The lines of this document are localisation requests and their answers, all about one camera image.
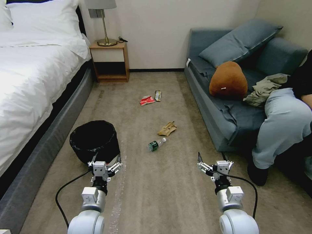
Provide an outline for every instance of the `black sleeve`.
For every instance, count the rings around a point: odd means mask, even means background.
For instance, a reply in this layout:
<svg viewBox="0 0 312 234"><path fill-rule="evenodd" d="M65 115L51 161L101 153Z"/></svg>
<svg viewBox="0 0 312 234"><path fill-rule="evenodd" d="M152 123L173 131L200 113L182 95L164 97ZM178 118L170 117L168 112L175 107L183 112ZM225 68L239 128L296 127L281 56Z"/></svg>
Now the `black sleeve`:
<svg viewBox="0 0 312 234"><path fill-rule="evenodd" d="M296 98L301 99L302 95L312 94L312 50L305 63L295 70L289 80Z"/></svg>

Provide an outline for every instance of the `gray upholstered bed base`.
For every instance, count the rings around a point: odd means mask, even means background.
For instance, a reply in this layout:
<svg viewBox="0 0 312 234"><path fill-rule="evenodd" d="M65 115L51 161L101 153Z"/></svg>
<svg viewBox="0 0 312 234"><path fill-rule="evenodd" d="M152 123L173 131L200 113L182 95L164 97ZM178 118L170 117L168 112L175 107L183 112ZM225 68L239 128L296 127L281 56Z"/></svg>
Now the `gray upholstered bed base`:
<svg viewBox="0 0 312 234"><path fill-rule="evenodd" d="M92 88L91 70L43 135L0 201L0 229L18 234L54 158L63 146Z"/></svg>

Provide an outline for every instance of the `snack package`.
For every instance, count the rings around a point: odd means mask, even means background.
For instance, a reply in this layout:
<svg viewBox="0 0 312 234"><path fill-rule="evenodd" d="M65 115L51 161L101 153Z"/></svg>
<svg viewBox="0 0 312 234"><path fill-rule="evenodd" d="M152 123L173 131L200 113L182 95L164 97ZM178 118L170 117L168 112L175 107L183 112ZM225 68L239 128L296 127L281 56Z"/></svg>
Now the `snack package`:
<svg viewBox="0 0 312 234"><path fill-rule="evenodd" d="M160 102L160 99L162 98L162 92L160 90L155 91L155 100Z"/></svg>
<svg viewBox="0 0 312 234"><path fill-rule="evenodd" d="M140 101L140 105L141 106L144 106L146 104L151 104L151 103L154 103L155 100L151 97L151 96L145 96L141 99Z"/></svg>

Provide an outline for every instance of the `white bedsheet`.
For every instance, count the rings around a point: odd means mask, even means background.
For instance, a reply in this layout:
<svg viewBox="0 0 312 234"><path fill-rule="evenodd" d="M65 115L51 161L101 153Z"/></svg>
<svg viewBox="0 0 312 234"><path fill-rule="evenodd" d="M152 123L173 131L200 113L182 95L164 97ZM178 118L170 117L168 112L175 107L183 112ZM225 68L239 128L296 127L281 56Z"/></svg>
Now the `white bedsheet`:
<svg viewBox="0 0 312 234"><path fill-rule="evenodd" d="M89 59L87 43L82 39L1 34L0 176Z"/></svg>

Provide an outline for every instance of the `black shoe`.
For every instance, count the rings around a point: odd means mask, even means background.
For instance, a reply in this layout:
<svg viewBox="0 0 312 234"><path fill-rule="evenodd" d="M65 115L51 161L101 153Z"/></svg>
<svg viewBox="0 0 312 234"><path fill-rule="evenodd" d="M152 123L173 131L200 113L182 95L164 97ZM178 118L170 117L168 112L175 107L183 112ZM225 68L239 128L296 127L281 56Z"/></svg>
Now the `black shoe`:
<svg viewBox="0 0 312 234"><path fill-rule="evenodd" d="M266 184L269 169L259 169L255 166L253 160L249 161L247 172L249 178L258 186Z"/></svg>

